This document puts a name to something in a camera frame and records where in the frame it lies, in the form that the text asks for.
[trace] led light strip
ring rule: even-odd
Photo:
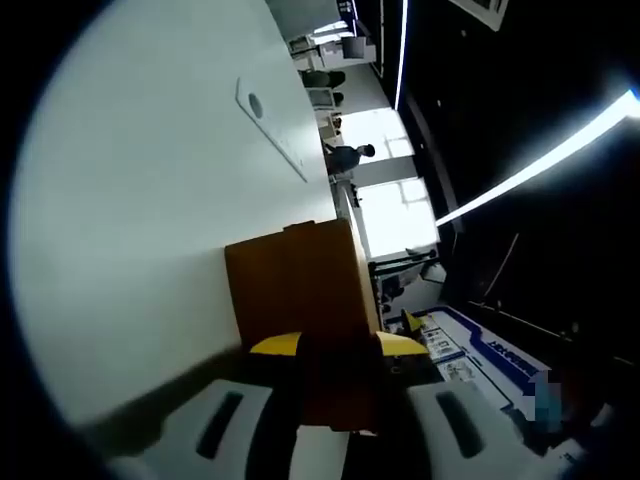
[[[626,117],[640,118],[640,101],[635,97],[631,90],[628,90],[618,100],[616,100],[609,108],[598,115],[591,123],[573,135],[568,140],[558,145],[542,158],[536,160],[528,167],[525,167],[514,176],[508,178],[501,184],[493,187],[491,190],[483,193],[478,198],[471,200],[466,205],[454,210],[450,214],[436,221],[436,226],[440,227],[451,220],[461,217],[465,213],[475,210],[481,205],[507,193],[509,190],[516,188],[527,180],[532,179],[536,175],[541,174],[545,170],[560,163],[562,160],[573,155],[578,150],[586,147],[602,134],[609,131]]]
[[[409,0],[402,0],[402,33],[400,34],[400,64],[398,65],[398,83],[396,85],[396,101],[394,110],[398,109],[400,102],[400,87],[402,86],[402,69],[404,68],[404,47],[407,41],[407,11],[409,10]]]
[[[360,20],[358,17],[358,7],[356,6],[356,0],[351,0],[351,5],[353,5],[353,16],[356,17],[356,20]]]

